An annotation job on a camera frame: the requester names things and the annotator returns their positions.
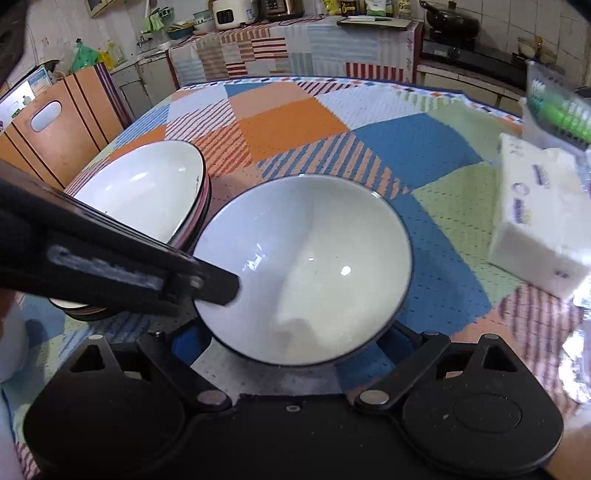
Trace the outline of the white morning honey plate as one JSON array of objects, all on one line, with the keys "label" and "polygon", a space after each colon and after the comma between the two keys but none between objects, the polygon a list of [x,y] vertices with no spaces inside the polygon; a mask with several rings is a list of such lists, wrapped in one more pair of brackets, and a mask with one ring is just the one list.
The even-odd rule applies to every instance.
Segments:
[{"label": "white morning honey plate", "polygon": [[164,140],[100,168],[73,198],[128,227],[187,252],[211,205],[211,177],[197,146]]}]

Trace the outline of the white bowl black rim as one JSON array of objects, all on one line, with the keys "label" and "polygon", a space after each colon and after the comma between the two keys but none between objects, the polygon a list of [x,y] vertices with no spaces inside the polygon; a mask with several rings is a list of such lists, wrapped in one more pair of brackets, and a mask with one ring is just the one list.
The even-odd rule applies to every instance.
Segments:
[{"label": "white bowl black rim", "polygon": [[381,195],[329,175],[243,192],[205,226],[194,255],[238,275],[226,306],[197,301],[212,335],[254,361],[334,362],[377,339],[407,295],[407,229]]}]

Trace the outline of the orange wooden chair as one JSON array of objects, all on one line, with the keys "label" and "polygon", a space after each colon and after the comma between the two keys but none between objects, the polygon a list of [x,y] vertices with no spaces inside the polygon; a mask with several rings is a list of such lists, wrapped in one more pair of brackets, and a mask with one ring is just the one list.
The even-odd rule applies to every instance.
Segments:
[{"label": "orange wooden chair", "polygon": [[104,64],[57,81],[1,134],[1,159],[64,189],[131,123]]}]

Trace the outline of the white tissue pack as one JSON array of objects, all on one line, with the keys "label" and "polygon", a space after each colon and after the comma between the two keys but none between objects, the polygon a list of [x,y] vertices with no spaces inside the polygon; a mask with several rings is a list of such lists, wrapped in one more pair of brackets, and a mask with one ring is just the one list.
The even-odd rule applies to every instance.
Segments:
[{"label": "white tissue pack", "polygon": [[571,298],[590,276],[590,195],[575,157],[501,134],[498,178],[489,262]]}]

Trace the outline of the colourful patchwork tablecloth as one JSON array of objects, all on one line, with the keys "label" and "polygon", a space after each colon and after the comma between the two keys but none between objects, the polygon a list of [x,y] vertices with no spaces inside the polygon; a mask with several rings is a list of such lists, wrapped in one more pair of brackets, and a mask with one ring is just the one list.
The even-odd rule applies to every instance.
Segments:
[{"label": "colourful patchwork tablecloth", "polygon": [[8,385],[19,450],[43,479],[538,479],[564,437],[551,378],[531,361],[557,305],[479,254],[496,210],[507,125],[451,105],[425,114],[389,83],[325,95],[297,79],[201,84],[146,115],[81,195],[155,235],[186,216],[200,155],[221,202],[195,255],[238,275],[225,306],[137,312],[122,285],[47,270],[92,256],[165,278],[177,264],[38,203],[1,201],[1,284],[107,306],[66,334],[32,312],[32,356]]}]

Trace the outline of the white rice cooker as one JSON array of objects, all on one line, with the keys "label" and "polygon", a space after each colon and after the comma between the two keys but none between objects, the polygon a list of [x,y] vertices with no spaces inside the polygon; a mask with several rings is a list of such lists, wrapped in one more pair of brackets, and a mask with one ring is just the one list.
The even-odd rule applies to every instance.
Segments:
[{"label": "white rice cooker", "polygon": [[215,0],[212,13],[219,31],[252,25],[259,17],[259,2],[256,0]]}]

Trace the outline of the plastic bag green items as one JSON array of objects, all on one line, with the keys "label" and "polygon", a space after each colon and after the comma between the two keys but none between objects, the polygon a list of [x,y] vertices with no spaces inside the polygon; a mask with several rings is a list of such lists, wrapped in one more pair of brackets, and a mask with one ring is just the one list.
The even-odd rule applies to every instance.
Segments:
[{"label": "plastic bag green items", "polygon": [[590,99],[556,70],[528,61],[527,96],[529,112],[537,125],[552,136],[580,150],[590,146]]}]

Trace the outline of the striped patchwork counter cover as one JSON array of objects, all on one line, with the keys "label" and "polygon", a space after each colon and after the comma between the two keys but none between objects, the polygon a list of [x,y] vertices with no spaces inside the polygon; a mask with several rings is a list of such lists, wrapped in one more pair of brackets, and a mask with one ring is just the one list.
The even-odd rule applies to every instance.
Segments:
[{"label": "striped patchwork counter cover", "polygon": [[417,21],[396,30],[308,17],[193,36],[168,56],[181,86],[267,76],[413,83],[422,30]]}]

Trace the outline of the black wok on stove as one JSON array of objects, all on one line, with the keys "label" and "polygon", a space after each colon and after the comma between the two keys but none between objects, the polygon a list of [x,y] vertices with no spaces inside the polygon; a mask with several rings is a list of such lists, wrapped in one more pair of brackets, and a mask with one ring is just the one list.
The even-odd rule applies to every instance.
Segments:
[{"label": "black wok on stove", "polygon": [[461,13],[454,1],[449,1],[448,7],[443,9],[427,1],[420,1],[419,4],[426,11],[431,29],[446,37],[474,40],[480,33],[480,21]]}]

